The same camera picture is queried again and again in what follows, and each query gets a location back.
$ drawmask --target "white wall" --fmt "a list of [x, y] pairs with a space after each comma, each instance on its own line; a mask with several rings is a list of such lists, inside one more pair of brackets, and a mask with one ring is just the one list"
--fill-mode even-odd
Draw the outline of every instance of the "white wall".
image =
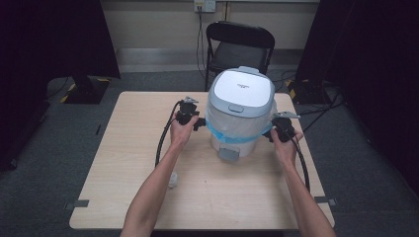
[[[192, 1], [104, 1], [102, 5], [115, 48], [197, 47], [200, 24]], [[227, 13], [230, 21], [270, 31], [276, 48], [303, 49], [316, 9], [317, 3], [217, 2], [215, 13], [203, 14], [203, 31]]]

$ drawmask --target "electrical outlet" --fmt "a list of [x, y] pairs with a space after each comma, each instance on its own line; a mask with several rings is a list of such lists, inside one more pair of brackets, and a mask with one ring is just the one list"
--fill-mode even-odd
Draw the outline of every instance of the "electrical outlet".
[[194, 0], [194, 11], [201, 7], [202, 12], [215, 12], [215, 3], [215, 0]]
[[206, 6], [205, 0], [194, 0], [194, 11], [198, 12], [198, 7], [201, 7], [201, 11], [204, 11], [204, 8]]
[[215, 12], [215, 0], [206, 0], [205, 12]]

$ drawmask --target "black wire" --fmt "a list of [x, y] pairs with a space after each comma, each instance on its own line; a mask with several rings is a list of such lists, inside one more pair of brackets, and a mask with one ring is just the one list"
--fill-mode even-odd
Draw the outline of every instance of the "black wire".
[[67, 78], [65, 78], [65, 82], [64, 82], [64, 84], [62, 84], [62, 86], [58, 89], [58, 90], [56, 90], [56, 92], [54, 92], [54, 93], [52, 93], [51, 95], [49, 95], [49, 96], [46, 96], [46, 98], [47, 99], [49, 99], [49, 98], [51, 98], [51, 97], [53, 97], [53, 96], [55, 96], [56, 94], [58, 94], [64, 87], [65, 87], [65, 85], [67, 84], [67, 81], [68, 81], [68, 77]]
[[341, 106], [344, 103], [344, 100], [342, 100], [341, 102], [339, 102], [337, 105], [334, 105], [334, 103], [336, 103], [338, 96], [341, 94], [341, 92], [339, 91], [338, 93], [336, 93], [335, 97], [333, 98], [332, 102], [324, 107], [318, 108], [315, 111], [303, 111], [301, 113], [299, 113], [300, 116], [306, 116], [306, 115], [311, 115], [311, 114], [317, 114], [317, 113], [322, 113], [324, 111], [329, 111], [331, 109], [337, 108], [339, 106]]
[[202, 19], [202, 8], [198, 7], [198, 16], [200, 17], [200, 29], [198, 30], [198, 43], [197, 43], [197, 65], [198, 65], [198, 71], [200, 71], [201, 76], [206, 79], [206, 77], [204, 76], [203, 72], [201, 71], [200, 68], [200, 58], [199, 58], [199, 51], [200, 51], [200, 39], [202, 42], [201, 48], [203, 51], [203, 65], [204, 65], [204, 69], [206, 69], [205, 64], [204, 64], [204, 39], [203, 39], [203, 19]]
[[305, 165], [305, 160], [304, 160], [304, 156], [302, 155], [301, 148], [299, 147], [298, 142], [295, 142], [293, 139], [291, 139], [291, 142], [295, 146], [296, 152], [298, 153], [299, 161], [301, 162], [302, 172], [304, 173], [305, 187], [310, 192], [310, 179], [308, 177], [307, 166]]
[[161, 134], [161, 137], [160, 137], [160, 141], [158, 142], [157, 153], [156, 153], [156, 161], [154, 163], [154, 167], [156, 167], [158, 165], [158, 163], [160, 162], [161, 147], [163, 146], [163, 141], [164, 141], [164, 138], [166, 137], [167, 131], [169, 130], [170, 124], [172, 124], [172, 122], [174, 120], [174, 118], [172, 118], [172, 117], [173, 117], [173, 114], [175, 114], [176, 107], [178, 105], [181, 105], [182, 103], [183, 103], [183, 101], [176, 102], [175, 106], [173, 107], [172, 113], [170, 114], [169, 120], [167, 120], [167, 122], [166, 122], [166, 126], [164, 127], [163, 133]]
[[330, 111], [333, 108], [333, 104], [335, 104], [339, 94], [340, 93], [336, 94], [335, 98], [333, 98], [332, 103], [330, 103], [330, 106], [327, 109], [324, 109], [322, 113], [315, 120], [313, 120], [305, 129], [302, 130], [302, 132], [306, 132], [318, 119], [320, 119], [324, 114], [326, 114], [326, 112]]
[[288, 80], [288, 79], [290, 79], [290, 78], [295, 77], [295, 74], [293, 74], [293, 75], [291, 75], [291, 76], [289, 76], [289, 77], [287, 77], [287, 78], [284, 78], [284, 75], [285, 75], [286, 73], [290, 73], [290, 72], [295, 72], [295, 70], [288, 70], [288, 71], [284, 71], [284, 72], [281, 74], [281, 79], [278, 79], [278, 80], [273, 80], [273, 81], [272, 81], [273, 83], [275, 83], [275, 82], [282, 82], [282, 83], [281, 83], [281, 86], [280, 86], [278, 89], [276, 89], [276, 90], [275, 90], [275, 92], [279, 92], [281, 89], [283, 89], [283, 87], [284, 87], [284, 81], [286, 81], [286, 80]]

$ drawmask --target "gray carpet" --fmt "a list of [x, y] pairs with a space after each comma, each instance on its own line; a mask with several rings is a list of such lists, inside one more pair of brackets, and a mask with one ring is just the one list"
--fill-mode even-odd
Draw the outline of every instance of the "gray carpet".
[[[272, 80], [283, 71], [271, 70]], [[100, 105], [60, 104], [65, 90], [50, 97], [50, 108], [18, 158], [18, 169], [0, 173], [0, 236], [119, 236], [120, 230], [73, 230], [68, 202], [83, 187], [112, 110], [123, 91], [202, 91], [198, 71], [125, 73], [113, 80]], [[49, 83], [53, 94], [65, 78]], [[330, 95], [336, 92], [329, 88]], [[316, 110], [296, 106], [299, 113]], [[307, 127], [318, 114], [303, 116]], [[346, 106], [322, 116], [305, 133], [339, 236], [418, 236], [419, 201], [399, 173], [367, 143]], [[174, 232], [154, 236], [278, 236], [279, 232]], [[299, 236], [295, 231], [285, 236]]]

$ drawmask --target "person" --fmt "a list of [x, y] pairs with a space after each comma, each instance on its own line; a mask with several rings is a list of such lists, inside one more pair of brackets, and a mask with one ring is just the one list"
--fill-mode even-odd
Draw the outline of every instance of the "person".
[[[160, 163], [144, 181], [133, 198], [126, 212], [126, 220], [121, 232], [122, 237], [148, 237], [151, 235], [160, 207], [166, 196], [170, 176], [179, 155], [188, 143], [197, 120], [198, 117], [192, 117], [185, 125], [180, 125], [175, 119], [172, 121], [170, 127], [171, 144]], [[283, 167], [293, 200], [293, 208], [301, 236], [336, 236], [323, 211], [314, 201], [296, 171], [295, 146], [291, 141], [281, 142], [274, 130], [271, 130], [271, 134], [274, 139], [275, 153]], [[295, 131], [295, 137], [293, 138], [295, 142], [298, 142], [302, 137], [301, 132]]]

